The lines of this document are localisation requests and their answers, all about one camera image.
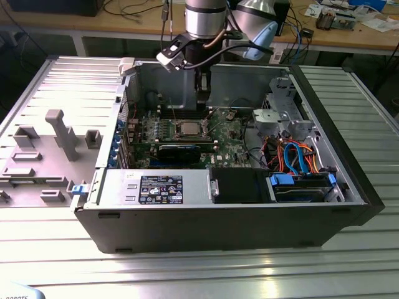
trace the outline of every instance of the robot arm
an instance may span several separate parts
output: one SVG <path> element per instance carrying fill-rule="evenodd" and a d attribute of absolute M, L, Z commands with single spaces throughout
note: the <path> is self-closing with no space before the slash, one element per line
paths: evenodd
<path fill-rule="evenodd" d="M 223 52 L 246 49 L 243 57 L 253 60 L 272 53 L 267 47 L 277 31 L 273 5 L 274 0 L 243 0 L 231 12 L 226 0 L 186 0 L 186 32 L 156 58 L 169 72 L 195 70 L 197 108 L 203 109 L 211 93 L 210 68 Z"/>

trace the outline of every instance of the circuit board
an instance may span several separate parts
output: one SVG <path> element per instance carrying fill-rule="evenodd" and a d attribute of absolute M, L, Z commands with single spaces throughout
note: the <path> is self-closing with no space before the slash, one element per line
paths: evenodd
<path fill-rule="evenodd" d="M 227 120 L 233 110 L 218 109 L 206 120 L 185 119 L 160 119 L 155 112 L 147 112 L 140 118 L 139 140 L 131 144 L 135 157 L 134 168 L 180 168 L 180 169 L 207 169 L 207 168 L 250 168 L 249 156 L 242 141 L 243 126 L 240 118 Z M 201 125 L 202 139 L 195 137 L 196 129 Z M 187 139 L 177 138 L 176 131 L 181 128 L 182 133 L 187 133 Z M 198 163 L 165 165 L 159 163 L 156 151 L 160 145 L 181 144 L 196 145 L 201 148 L 201 157 Z"/>

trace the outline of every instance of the table leg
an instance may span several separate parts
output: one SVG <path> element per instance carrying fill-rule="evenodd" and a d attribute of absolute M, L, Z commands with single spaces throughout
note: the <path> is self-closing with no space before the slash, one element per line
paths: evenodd
<path fill-rule="evenodd" d="M 16 47 L 18 45 L 17 40 L 15 40 L 14 33 L 11 31 L 0 31 L 1 37 L 9 44 L 11 47 Z"/>
<path fill-rule="evenodd" d="M 72 39 L 74 40 L 76 54 L 78 56 L 86 57 L 87 49 L 86 49 L 85 44 L 83 43 L 83 37 L 81 35 L 74 34 L 74 35 L 72 35 Z"/>

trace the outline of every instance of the green circuit board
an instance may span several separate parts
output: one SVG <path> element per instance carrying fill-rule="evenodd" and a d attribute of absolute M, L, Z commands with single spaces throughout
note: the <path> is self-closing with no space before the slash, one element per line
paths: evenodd
<path fill-rule="evenodd" d="M 243 126 L 240 118 L 227 120 L 226 116 L 232 110 L 220 109 L 213 113 L 206 125 L 210 131 L 205 140 L 198 141 L 192 135 L 187 136 L 184 141 L 186 145 L 197 145 L 201 147 L 199 163 L 180 165 L 181 169 L 207 169 L 207 168 L 249 168 L 251 164 L 244 149 L 242 141 Z M 176 168 L 176 165 L 162 165 L 156 157 L 156 151 L 160 145 L 180 144 L 176 139 L 176 123 L 201 123 L 201 120 L 183 119 L 159 119 L 155 113 L 146 113 L 140 119 L 140 135 L 143 137 L 140 142 L 131 144 L 135 157 L 134 168 Z"/>

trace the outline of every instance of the power supply label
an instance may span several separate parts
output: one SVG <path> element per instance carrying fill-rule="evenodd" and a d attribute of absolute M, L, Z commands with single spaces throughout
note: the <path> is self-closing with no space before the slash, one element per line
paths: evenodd
<path fill-rule="evenodd" d="M 182 176 L 142 176 L 140 204 L 182 204 Z"/>

